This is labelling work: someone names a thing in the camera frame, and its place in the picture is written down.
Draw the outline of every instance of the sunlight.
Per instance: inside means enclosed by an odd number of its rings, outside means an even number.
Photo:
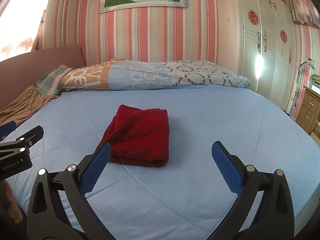
[[[263,71],[263,57],[262,55],[258,55],[256,57],[256,78],[259,79],[261,77]]]
[[[48,0],[10,0],[0,17],[0,61],[30,52]]]

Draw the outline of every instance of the wooden dresser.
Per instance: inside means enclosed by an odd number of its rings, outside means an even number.
[[[306,86],[303,87],[306,89],[306,93],[296,123],[305,130],[308,135],[311,135],[313,131],[317,134],[320,132],[320,95]]]

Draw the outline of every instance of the white wardrobe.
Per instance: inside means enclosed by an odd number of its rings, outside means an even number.
[[[290,9],[281,0],[217,0],[217,7],[218,65],[247,77],[251,90],[285,110],[296,63]]]

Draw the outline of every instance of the human hand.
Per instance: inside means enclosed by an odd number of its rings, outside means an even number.
[[[22,222],[23,216],[21,214],[20,209],[18,208],[17,200],[13,196],[13,191],[10,184],[6,180],[4,181],[4,184],[5,184],[4,195],[10,204],[7,209],[7,212],[9,216],[14,220],[14,222],[18,224]]]

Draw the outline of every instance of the red flower decoration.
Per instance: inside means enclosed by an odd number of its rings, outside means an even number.
[[[253,25],[258,25],[259,17],[254,11],[252,10],[249,11],[248,18]]]
[[[281,31],[280,31],[280,37],[281,37],[281,40],[282,40],[284,43],[287,43],[287,41],[288,41],[288,36],[287,36],[287,34],[285,33],[284,30],[281,30]]]

